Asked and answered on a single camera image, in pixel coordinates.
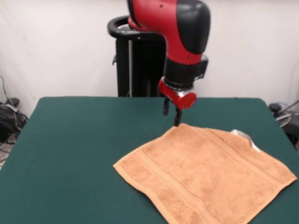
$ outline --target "black robot stand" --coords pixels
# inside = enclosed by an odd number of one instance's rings
[[[112,19],[108,33],[116,38],[117,88],[119,97],[160,97],[166,44],[154,32],[132,29],[128,16]]]

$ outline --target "towel fold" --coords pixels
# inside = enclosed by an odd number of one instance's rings
[[[297,179],[248,139],[184,124],[114,168],[170,224],[246,224]]]

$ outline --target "cable bundle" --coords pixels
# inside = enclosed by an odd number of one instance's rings
[[[0,78],[2,79],[3,91],[7,98],[5,103],[0,103],[0,143],[14,144],[14,142],[8,142],[8,138],[14,135],[15,139],[17,139],[28,118],[16,108],[19,100],[15,99],[17,102],[13,102],[13,99],[7,97],[4,79],[1,76]]]

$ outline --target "black cable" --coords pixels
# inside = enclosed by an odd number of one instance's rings
[[[2,152],[4,152],[4,153],[7,153],[7,154],[10,153],[9,151],[5,151],[5,150],[3,150],[3,149],[1,149],[1,148],[0,148],[0,151],[2,151]]]
[[[9,137],[15,134],[15,139],[18,138],[23,127],[26,125],[28,118],[25,114],[20,113],[13,108],[12,100],[7,96],[5,89],[4,78],[0,75],[2,80],[2,88],[5,96],[11,105],[0,103],[0,141],[5,144],[13,145],[14,142],[8,142]]]
[[[6,122],[3,122],[0,120],[0,124],[6,126],[9,130],[11,130],[12,132],[14,132],[15,134],[19,134],[17,131],[15,131],[11,126],[9,126],[9,124],[7,124]]]
[[[7,160],[7,158],[3,159],[3,160],[0,160],[0,163],[4,162],[5,160]]]
[[[282,114],[283,112],[285,112],[285,111],[291,109],[293,106],[295,106],[295,105],[298,104],[298,103],[299,103],[299,99],[298,99],[295,103],[293,103],[292,105],[290,105],[289,107],[287,107],[287,108],[285,108],[284,110],[282,110],[281,112],[279,112],[278,115],[280,115],[280,114]]]

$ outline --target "red robot arm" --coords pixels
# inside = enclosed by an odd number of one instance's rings
[[[128,7],[132,25],[155,31],[166,40],[164,76],[159,89],[166,96],[165,107],[171,100],[181,114],[195,102],[193,83],[203,78],[206,71],[207,60],[203,60],[202,54],[209,36],[210,10],[198,0],[128,0]]]

